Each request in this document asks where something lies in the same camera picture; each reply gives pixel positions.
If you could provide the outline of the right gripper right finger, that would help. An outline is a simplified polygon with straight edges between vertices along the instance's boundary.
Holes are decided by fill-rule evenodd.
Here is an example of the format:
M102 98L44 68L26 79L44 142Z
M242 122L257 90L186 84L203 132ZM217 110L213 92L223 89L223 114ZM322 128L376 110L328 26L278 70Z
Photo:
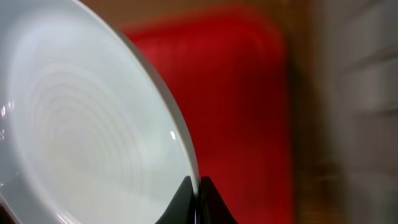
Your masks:
M200 181L198 222L199 224L238 224L208 176L203 176Z

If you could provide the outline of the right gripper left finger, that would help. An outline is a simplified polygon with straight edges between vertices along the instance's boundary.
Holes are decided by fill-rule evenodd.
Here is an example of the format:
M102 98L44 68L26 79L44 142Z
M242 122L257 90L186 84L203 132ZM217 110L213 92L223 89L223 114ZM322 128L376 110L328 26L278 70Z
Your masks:
M163 215L155 224L195 224L196 200L192 181L186 176Z

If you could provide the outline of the light blue plate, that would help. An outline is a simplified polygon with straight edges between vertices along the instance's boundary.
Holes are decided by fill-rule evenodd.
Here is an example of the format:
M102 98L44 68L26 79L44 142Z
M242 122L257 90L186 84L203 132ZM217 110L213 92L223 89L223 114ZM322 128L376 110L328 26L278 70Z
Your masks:
M1 2L1 201L17 223L155 223L190 133L140 50L80 1Z

